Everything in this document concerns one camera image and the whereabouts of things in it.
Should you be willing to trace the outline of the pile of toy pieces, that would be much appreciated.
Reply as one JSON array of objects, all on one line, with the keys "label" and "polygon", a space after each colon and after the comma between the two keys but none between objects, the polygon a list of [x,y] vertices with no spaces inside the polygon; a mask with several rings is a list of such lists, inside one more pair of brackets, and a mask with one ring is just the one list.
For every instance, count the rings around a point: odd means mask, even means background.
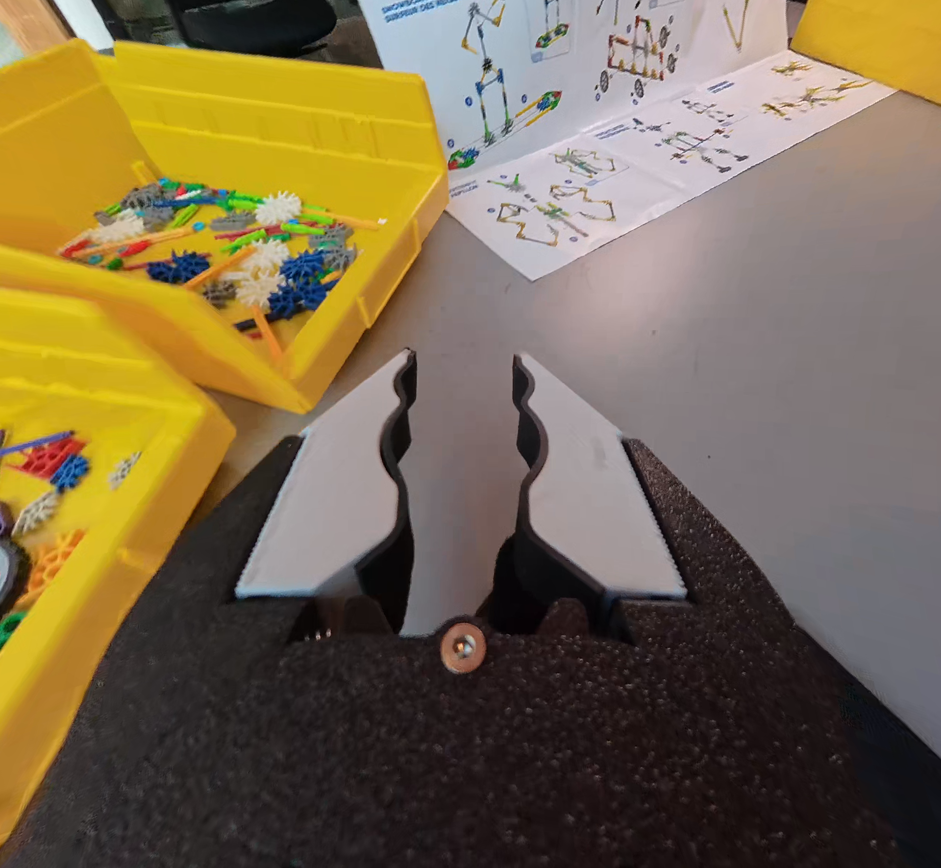
[{"label": "pile of toy pieces", "polygon": [[169,178],[131,189],[94,220],[56,251],[60,259],[191,289],[275,362],[284,352],[275,323],[318,310],[358,258],[355,236],[387,224],[291,191],[260,196]]},{"label": "pile of toy pieces", "polygon": [[122,485],[159,421],[100,407],[2,406],[2,645],[43,630],[103,650],[148,580],[124,562],[142,503]]}]

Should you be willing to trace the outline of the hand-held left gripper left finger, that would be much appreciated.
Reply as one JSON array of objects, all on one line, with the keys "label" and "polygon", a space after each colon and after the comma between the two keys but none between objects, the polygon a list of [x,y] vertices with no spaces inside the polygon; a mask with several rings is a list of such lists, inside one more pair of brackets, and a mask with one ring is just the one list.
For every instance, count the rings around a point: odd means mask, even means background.
[{"label": "hand-held left gripper left finger", "polygon": [[300,433],[236,600],[370,597],[402,629],[414,536],[401,460],[417,355],[399,352]]}]

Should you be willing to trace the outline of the yellow plastic bin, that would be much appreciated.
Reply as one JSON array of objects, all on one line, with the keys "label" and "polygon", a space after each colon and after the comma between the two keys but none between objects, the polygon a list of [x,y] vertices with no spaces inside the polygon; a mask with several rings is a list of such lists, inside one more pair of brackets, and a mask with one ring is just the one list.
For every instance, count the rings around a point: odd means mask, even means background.
[{"label": "yellow plastic bin", "polygon": [[234,427],[95,305],[2,289],[1,838]]},{"label": "yellow plastic bin", "polygon": [[940,103],[940,0],[807,0],[792,48]]},{"label": "yellow plastic bin", "polygon": [[[414,74],[220,51],[85,41],[2,69],[2,287],[89,300],[194,383],[304,413],[417,260],[447,175]],[[357,259],[325,303],[273,324],[283,357],[237,331],[238,303],[143,268],[59,251],[126,192],[164,177],[343,216]]]}]

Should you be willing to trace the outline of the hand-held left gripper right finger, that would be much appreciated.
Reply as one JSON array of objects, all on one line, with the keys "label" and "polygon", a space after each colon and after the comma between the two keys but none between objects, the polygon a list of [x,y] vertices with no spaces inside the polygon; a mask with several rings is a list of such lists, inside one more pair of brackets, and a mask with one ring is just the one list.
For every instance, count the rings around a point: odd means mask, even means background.
[{"label": "hand-held left gripper right finger", "polygon": [[515,356],[516,446],[528,470],[495,565],[495,627],[535,632],[563,600],[594,634],[627,634],[623,602],[685,602],[675,548],[622,432],[531,356]]}]

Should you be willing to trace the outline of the printed instruction sheet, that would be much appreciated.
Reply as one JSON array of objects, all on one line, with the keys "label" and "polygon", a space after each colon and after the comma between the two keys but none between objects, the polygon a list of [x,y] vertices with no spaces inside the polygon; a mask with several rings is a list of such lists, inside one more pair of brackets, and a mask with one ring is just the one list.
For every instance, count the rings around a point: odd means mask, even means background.
[{"label": "printed instruction sheet", "polygon": [[893,90],[788,47],[786,0],[359,0],[427,86],[449,212],[530,280]]}]

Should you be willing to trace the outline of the grey desk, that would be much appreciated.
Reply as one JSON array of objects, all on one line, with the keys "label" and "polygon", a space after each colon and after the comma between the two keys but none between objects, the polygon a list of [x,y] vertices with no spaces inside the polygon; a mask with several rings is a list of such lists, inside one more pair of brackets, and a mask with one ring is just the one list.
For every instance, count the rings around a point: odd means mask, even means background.
[{"label": "grey desk", "polygon": [[470,612],[514,525],[528,353],[939,752],[939,204],[939,106],[896,93],[535,282],[443,215],[312,414],[214,394],[237,436],[192,522],[410,347],[405,631]]}]

